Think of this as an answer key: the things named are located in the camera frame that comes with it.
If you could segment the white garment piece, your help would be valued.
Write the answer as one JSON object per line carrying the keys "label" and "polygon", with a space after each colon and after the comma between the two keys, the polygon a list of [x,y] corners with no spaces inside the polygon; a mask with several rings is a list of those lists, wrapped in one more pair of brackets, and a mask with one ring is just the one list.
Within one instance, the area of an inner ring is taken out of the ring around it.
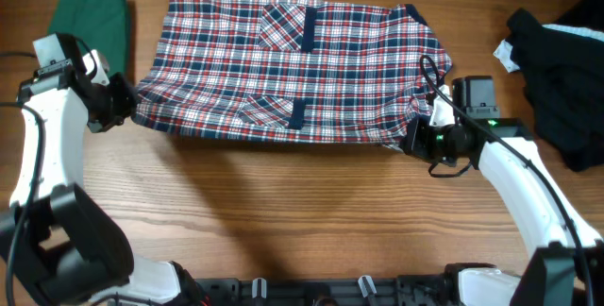
{"label": "white garment piece", "polygon": [[493,53],[494,57],[499,60],[501,65],[508,73],[513,73],[520,70],[520,67],[512,60],[512,45],[506,40],[502,40]]}

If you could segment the plaid red blue shirt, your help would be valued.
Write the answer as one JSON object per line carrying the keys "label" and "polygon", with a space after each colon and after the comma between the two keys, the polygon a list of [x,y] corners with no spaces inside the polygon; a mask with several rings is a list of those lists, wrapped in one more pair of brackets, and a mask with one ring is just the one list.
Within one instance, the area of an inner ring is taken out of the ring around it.
{"label": "plaid red blue shirt", "polygon": [[136,124],[206,139],[395,145],[452,61],[416,7],[169,0]]}

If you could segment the black garment pile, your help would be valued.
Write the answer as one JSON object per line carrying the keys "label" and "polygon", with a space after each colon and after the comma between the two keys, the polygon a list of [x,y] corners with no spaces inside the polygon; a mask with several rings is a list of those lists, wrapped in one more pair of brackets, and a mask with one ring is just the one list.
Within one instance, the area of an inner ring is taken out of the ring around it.
{"label": "black garment pile", "polygon": [[507,21],[537,134],[575,172],[603,163],[603,0],[580,0],[551,24],[520,8]]}

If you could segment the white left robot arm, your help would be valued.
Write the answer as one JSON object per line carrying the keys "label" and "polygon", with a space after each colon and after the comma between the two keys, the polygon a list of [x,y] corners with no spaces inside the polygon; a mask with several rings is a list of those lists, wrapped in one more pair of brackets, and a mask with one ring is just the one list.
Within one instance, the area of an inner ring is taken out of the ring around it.
{"label": "white left robot arm", "polygon": [[20,177],[1,214],[5,294],[20,283],[38,305],[194,305],[195,281],[174,262],[134,254],[119,226],[85,192],[83,135],[121,123],[134,97],[104,57],[41,60],[12,107],[25,122]]}

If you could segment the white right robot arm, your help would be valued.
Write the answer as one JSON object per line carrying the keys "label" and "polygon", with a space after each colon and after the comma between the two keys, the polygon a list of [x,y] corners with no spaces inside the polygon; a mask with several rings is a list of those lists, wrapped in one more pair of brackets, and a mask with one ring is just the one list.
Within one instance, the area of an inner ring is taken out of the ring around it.
{"label": "white right robot arm", "polygon": [[404,152],[453,166],[466,158],[492,184],[518,228],[529,262],[520,276],[486,263],[445,269],[454,305],[600,305],[603,238],[574,209],[548,174],[536,144],[517,119],[466,119],[433,126],[416,118]]}

